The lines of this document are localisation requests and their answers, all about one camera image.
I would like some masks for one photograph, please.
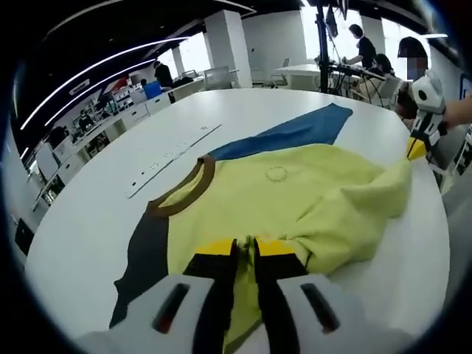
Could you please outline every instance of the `blue container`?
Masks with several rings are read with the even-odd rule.
[[[161,86],[158,81],[148,83],[144,87],[146,98],[150,100],[151,98],[157,97],[162,93]]]

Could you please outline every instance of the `yellow t-shirt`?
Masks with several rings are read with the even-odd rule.
[[[388,218],[406,205],[410,169],[407,159],[384,170],[323,144],[224,161],[204,156],[147,213],[168,218],[169,274],[181,274],[199,246],[248,236],[286,240],[309,272],[329,274],[374,256]],[[226,341],[259,318],[254,274],[242,265]]]

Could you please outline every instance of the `white cabinet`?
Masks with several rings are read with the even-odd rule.
[[[54,154],[61,164],[67,161],[74,152],[75,146],[72,143],[72,138],[70,136],[66,136],[66,138],[54,149]]]
[[[146,102],[147,110],[152,116],[156,112],[168,107],[170,105],[169,95],[166,93],[160,94],[158,97],[151,98]]]
[[[67,185],[84,166],[84,163],[77,155],[72,155],[64,164],[59,167],[58,175],[61,181]]]
[[[144,120],[145,117],[149,117],[148,109],[146,105],[140,104],[129,108],[126,112],[123,112],[123,125],[126,130],[131,129],[133,126]]]
[[[43,173],[46,180],[50,180],[58,170],[58,162],[53,156],[51,145],[48,142],[42,144],[36,153],[36,161],[39,170]]]

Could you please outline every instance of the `white wall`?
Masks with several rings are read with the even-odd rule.
[[[446,100],[458,100],[460,77],[463,70],[455,66],[449,59],[431,46],[431,63],[429,68],[434,71],[442,83],[442,90]]]
[[[377,54],[385,54],[385,37],[382,21],[367,16],[361,16],[361,20],[364,33],[371,40]]]
[[[307,63],[305,38],[300,11],[270,13],[243,20],[249,65],[255,77],[262,72],[270,80],[274,69],[286,58],[290,65]]]
[[[153,81],[156,81],[156,78],[154,77],[153,63],[146,66],[145,68],[142,68],[140,70],[136,70],[135,72],[130,72],[129,73],[130,77],[134,76],[134,75],[138,75],[139,80],[146,79],[147,83],[152,83]]]

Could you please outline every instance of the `white robotic arm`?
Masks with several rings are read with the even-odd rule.
[[[410,160],[425,156],[447,134],[443,86],[437,76],[431,70],[426,71],[425,76],[413,83],[412,91],[418,112],[406,150]]]

